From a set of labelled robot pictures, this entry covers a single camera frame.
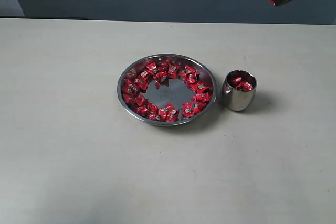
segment white table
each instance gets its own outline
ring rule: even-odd
[[[0,20],[0,223],[304,223],[336,219],[336,27]],[[116,85],[171,52],[258,79],[154,127]]]

